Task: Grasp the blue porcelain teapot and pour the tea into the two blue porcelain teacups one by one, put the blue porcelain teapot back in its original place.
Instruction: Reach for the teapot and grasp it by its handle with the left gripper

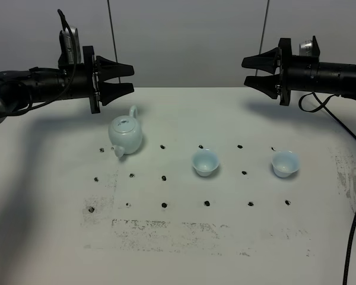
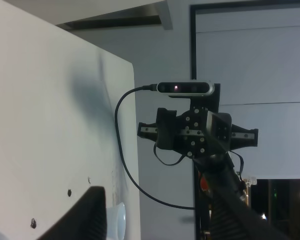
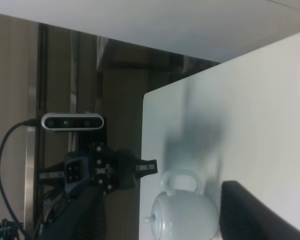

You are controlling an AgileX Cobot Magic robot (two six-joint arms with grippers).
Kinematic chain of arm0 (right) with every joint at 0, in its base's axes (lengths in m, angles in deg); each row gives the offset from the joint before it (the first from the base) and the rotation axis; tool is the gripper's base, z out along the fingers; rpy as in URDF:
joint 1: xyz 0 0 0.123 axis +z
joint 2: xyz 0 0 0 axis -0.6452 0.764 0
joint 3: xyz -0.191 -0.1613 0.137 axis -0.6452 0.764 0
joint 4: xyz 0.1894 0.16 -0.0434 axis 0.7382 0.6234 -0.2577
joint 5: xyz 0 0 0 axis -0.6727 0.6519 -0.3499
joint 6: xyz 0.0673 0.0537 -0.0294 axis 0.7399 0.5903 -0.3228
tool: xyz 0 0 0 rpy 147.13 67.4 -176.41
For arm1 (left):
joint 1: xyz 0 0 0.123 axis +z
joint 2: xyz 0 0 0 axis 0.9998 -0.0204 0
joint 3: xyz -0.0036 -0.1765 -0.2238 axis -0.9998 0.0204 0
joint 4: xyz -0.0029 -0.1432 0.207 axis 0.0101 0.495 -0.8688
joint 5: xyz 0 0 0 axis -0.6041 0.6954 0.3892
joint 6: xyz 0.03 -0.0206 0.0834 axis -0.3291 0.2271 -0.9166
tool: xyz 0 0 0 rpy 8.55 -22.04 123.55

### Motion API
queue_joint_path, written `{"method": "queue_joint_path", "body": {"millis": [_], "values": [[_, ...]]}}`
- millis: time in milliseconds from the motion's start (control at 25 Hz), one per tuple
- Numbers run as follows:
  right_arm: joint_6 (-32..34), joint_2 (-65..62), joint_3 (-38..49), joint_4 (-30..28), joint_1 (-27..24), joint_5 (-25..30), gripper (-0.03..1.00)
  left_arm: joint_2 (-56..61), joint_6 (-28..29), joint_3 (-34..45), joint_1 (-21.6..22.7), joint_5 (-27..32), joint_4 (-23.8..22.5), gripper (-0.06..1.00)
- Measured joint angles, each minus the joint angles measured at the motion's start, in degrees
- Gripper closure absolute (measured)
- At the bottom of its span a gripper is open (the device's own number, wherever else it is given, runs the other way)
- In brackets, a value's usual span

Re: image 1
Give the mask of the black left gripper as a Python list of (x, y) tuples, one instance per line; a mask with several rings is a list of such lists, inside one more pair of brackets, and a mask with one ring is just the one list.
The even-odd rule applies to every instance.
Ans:
[[(86, 92), (90, 102), (92, 114), (100, 113), (100, 107), (96, 90), (94, 87), (94, 48), (93, 46), (82, 47), (84, 56), (84, 68), (86, 76)], [(118, 78), (129, 77), (134, 75), (132, 65), (120, 64), (110, 61), (102, 56), (96, 56), (96, 65), (99, 78)], [(132, 83), (106, 83), (99, 82), (100, 101), (103, 106), (107, 106), (112, 101), (134, 92)]]

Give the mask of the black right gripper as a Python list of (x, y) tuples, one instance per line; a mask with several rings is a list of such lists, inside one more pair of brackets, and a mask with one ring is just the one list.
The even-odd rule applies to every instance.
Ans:
[(291, 91), (287, 87), (288, 68), (291, 64), (291, 39), (280, 38), (278, 47), (259, 55), (246, 57), (241, 66), (247, 69), (256, 69), (274, 74), (279, 68), (279, 74), (270, 76), (247, 76), (244, 85), (253, 88), (271, 99), (277, 99), (279, 104), (290, 104)]

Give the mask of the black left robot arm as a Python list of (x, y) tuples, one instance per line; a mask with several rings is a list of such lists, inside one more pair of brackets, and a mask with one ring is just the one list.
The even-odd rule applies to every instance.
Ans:
[(92, 46), (82, 51), (84, 61), (76, 65), (60, 59), (56, 69), (0, 72), (0, 123), (58, 100), (87, 98), (91, 113), (100, 113), (100, 106), (134, 92), (131, 83), (110, 83), (114, 78), (133, 76), (133, 66), (96, 56)]

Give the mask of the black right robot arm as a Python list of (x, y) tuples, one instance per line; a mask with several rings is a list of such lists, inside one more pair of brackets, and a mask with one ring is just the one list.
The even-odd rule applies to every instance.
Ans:
[(356, 64), (320, 62), (315, 37), (293, 55), (290, 38), (281, 38), (278, 46), (259, 55), (246, 57), (241, 66), (270, 73), (247, 76), (244, 85), (254, 88), (280, 105), (290, 104), (292, 91), (335, 94), (356, 101)]

